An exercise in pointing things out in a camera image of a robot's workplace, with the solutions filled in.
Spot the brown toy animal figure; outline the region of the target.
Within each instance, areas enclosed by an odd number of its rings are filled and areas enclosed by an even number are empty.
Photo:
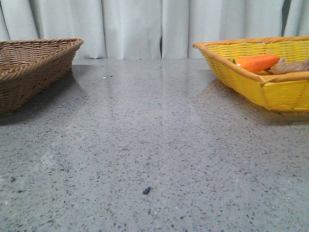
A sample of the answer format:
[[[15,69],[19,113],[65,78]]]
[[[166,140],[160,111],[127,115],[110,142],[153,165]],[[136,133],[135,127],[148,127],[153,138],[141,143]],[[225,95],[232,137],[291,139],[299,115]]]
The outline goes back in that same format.
[[[287,63],[285,58],[280,59],[280,61],[273,67],[267,70],[270,74],[286,74],[295,72],[308,72],[309,71],[309,60],[305,61],[295,61]]]

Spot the orange toy carrot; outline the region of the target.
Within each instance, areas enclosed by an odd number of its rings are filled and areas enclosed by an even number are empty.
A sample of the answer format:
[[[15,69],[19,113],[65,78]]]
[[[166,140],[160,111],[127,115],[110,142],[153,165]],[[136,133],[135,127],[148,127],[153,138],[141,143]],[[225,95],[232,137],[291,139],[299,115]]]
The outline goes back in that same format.
[[[280,57],[273,54],[244,56],[232,59],[232,62],[238,67],[252,73],[259,73],[261,71],[267,70],[277,64],[279,61]]]

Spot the brown wicker basket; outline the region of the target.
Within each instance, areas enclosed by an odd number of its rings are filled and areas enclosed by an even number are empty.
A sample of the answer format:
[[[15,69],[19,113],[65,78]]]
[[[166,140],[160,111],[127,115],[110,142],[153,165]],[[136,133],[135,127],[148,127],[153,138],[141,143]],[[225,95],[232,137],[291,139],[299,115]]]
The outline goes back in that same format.
[[[0,43],[0,115],[7,116],[72,69],[83,39]]]

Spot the yellow wicker basket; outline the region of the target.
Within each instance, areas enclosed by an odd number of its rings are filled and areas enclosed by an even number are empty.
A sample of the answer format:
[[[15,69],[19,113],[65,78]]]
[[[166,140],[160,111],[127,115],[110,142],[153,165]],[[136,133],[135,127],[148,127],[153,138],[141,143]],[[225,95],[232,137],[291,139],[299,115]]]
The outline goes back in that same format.
[[[307,112],[309,110],[309,73],[255,74],[238,67],[232,59],[274,54],[287,62],[309,58],[308,36],[249,38],[194,43],[214,75],[227,87],[268,110]]]

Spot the small black debris piece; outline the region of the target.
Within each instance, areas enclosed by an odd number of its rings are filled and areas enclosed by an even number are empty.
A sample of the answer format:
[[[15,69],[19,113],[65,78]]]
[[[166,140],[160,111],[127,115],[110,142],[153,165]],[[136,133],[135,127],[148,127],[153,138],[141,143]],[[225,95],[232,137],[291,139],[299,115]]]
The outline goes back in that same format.
[[[151,187],[149,186],[149,187],[147,187],[146,189],[144,189],[144,191],[143,191],[142,193],[143,193],[144,195],[147,195],[147,194],[149,194],[150,190],[151,190]]]

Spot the white curtain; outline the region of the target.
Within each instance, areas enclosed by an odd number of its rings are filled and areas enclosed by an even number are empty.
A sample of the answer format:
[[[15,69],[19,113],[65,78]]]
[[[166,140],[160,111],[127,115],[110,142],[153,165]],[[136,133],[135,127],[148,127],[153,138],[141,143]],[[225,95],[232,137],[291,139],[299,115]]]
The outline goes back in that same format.
[[[194,43],[309,33],[306,0],[3,0],[0,38],[81,38],[87,59],[198,58]]]

